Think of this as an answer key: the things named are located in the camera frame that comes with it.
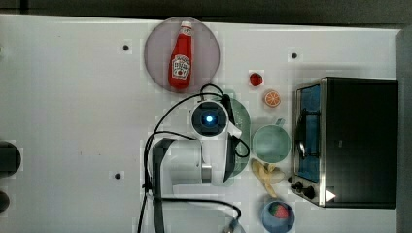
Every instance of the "oven window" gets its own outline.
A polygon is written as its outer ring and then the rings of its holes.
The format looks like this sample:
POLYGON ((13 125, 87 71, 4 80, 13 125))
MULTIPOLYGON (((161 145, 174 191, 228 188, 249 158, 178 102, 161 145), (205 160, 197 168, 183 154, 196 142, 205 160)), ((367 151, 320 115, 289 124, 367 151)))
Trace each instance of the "oven window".
POLYGON ((299 157, 298 175, 314 183, 319 182, 321 87, 301 90, 300 112, 306 113, 305 156, 299 157))

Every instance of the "pink plate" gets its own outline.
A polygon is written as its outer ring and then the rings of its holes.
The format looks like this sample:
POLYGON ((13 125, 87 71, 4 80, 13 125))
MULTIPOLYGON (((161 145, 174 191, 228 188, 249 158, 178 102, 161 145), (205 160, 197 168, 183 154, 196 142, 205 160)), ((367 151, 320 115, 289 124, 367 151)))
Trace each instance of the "pink plate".
POLYGON ((191 17, 167 19, 154 29, 145 45, 145 64, 149 74, 158 85, 173 92, 194 93, 202 85, 210 83, 218 70, 220 56, 219 44, 213 32, 201 21, 191 17), (191 22, 193 28, 193 59, 189 86, 180 90, 170 86, 167 72, 182 21, 191 22))

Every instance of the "ketchup bottle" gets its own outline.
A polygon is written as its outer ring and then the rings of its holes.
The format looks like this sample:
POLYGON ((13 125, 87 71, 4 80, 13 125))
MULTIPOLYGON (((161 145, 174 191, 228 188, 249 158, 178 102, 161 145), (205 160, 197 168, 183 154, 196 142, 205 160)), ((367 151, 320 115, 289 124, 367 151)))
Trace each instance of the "ketchup bottle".
POLYGON ((176 46, 169 63, 169 84, 177 89, 185 89, 191 76, 191 23, 183 21, 176 46))

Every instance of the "orange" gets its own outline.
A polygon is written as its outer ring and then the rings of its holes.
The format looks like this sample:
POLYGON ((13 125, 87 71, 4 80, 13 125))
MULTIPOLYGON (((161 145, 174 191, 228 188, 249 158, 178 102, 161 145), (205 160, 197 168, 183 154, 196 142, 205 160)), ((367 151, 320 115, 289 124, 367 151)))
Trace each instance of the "orange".
POLYGON ((275 108, 281 103, 281 96, 276 90, 269 89, 265 92, 263 101, 267 106, 275 108))

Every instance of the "black cylinder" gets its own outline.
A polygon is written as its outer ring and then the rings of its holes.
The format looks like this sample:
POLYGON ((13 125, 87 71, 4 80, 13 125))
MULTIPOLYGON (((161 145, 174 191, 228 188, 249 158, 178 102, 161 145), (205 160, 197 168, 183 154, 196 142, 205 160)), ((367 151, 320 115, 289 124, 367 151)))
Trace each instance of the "black cylinder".
POLYGON ((0 213, 4 212, 7 210, 7 208, 9 208, 10 206, 10 199, 9 196, 0 191, 0 213))
POLYGON ((0 178, 13 175, 21 163, 18 148, 9 142, 0 142, 0 178))

